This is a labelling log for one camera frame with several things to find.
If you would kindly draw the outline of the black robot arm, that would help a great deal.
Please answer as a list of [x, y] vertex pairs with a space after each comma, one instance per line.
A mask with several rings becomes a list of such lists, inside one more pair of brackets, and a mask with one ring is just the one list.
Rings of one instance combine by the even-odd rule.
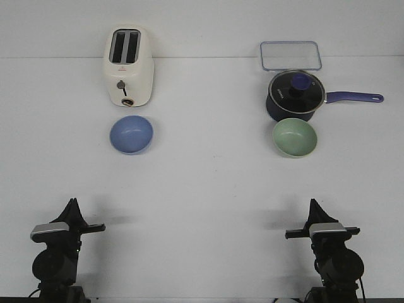
[[69, 200], [56, 219], [33, 228], [31, 240], [46, 245], [32, 264], [32, 273], [40, 281], [39, 302], [91, 301], [83, 287], [76, 285], [81, 236], [105, 230], [103, 223], [85, 221], [76, 198]]
[[314, 269], [322, 285], [308, 291], [305, 302], [358, 302], [357, 289], [363, 286], [364, 262], [346, 246], [358, 235], [358, 227], [346, 227], [329, 216], [313, 198], [302, 229], [286, 230], [286, 239], [309, 238], [315, 256]]

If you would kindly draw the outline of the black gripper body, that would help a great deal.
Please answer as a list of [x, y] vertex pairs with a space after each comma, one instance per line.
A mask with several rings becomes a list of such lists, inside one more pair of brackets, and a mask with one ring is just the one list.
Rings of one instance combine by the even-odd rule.
[[309, 237], [309, 229], [286, 230], [286, 239], [310, 238], [312, 250], [316, 256], [331, 255], [335, 251], [345, 249], [345, 242], [360, 233], [359, 227], [345, 227], [344, 233], [318, 234], [313, 239]]
[[51, 229], [47, 235], [47, 247], [60, 249], [65, 253], [78, 253], [81, 249], [81, 236], [103, 232], [106, 230], [105, 224], [84, 225], [70, 227], [66, 222], [52, 222]]

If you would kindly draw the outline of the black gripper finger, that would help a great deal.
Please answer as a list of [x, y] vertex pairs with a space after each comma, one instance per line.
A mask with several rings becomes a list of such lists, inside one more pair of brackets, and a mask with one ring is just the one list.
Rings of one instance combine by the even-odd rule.
[[304, 228], [309, 229], [312, 224], [316, 223], [316, 200], [312, 198], [309, 205], [309, 215], [305, 222]]
[[67, 203], [66, 207], [63, 209], [61, 214], [54, 219], [54, 222], [65, 222], [69, 223], [71, 221], [71, 210], [73, 207], [74, 198], [71, 198]]
[[329, 216], [320, 204], [314, 200], [314, 222], [315, 223], [336, 223], [337, 219]]
[[81, 214], [81, 210], [76, 198], [73, 199], [73, 222], [75, 225], [85, 225], [86, 221]]

